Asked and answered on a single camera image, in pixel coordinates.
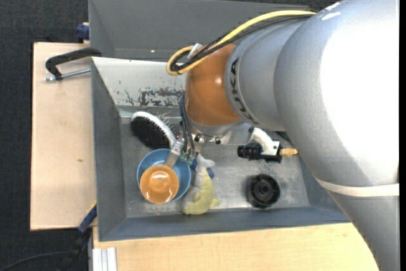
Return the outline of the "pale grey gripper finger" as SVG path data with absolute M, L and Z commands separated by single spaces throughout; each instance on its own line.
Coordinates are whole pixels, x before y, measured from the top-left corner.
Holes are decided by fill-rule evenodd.
M 169 168 L 174 168 L 177 160 L 180 158 L 180 155 L 183 152 L 184 143 L 176 140 L 168 153 L 166 158 L 166 166 Z

